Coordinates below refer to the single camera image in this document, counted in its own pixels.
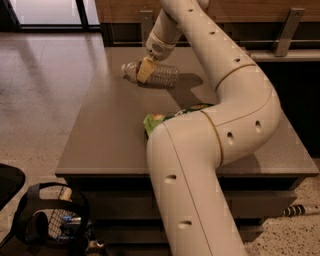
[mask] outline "clear plastic bottle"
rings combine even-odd
[[[146,83],[141,83],[137,80],[141,61],[133,61],[128,64],[123,64],[121,70],[124,77],[132,83],[138,83],[150,87],[174,87],[179,81],[179,69],[174,66],[158,64]]]

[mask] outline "chair backrest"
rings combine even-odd
[[[20,169],[0,164],[0,211],[19,192],[25,179]]]

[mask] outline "green object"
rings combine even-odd
[[[175,115],[170,115],[170,116],[166,116],[163,114],[149,114],[146,116],[146,118],[143,120],[143,124],[144,124],[144,128],[148,134],[148,137],[150,137],[150,134],[152,133],[152,131],[162,122],[169,120],[173,117],[176,116],[180,116],[180,115],[184,115],[190,112],[194,112],[194,111],[199,111],[201,109],[204,108],[208,108],[208,107],[212,107],[213,104],[210,103],[200,103],[197,104],[191,108],[187,108],[187,109],[183,109],[180,110],[178,113],[176,113]]]

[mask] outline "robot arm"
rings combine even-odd
[[[219,99],[214,107],[159,125],[148,142],[150,177],[172,253],[247,255],[215,171],[270,138],[281,113],[277,93],[203,12],[207,1],[160,1],[149,54],[167,58],[183,32]]]

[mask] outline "speckled floor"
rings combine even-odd
[[[54,171],[102,54],[100,34],[0,33],[0,162],[27,177],[0,213],[0,240],[26,188],[58,180]],[[320,205],[320,177],[296,193],[295,203]],[[320,255],[320,215],[269,219],[264,229],[245,245],[249,256]]]

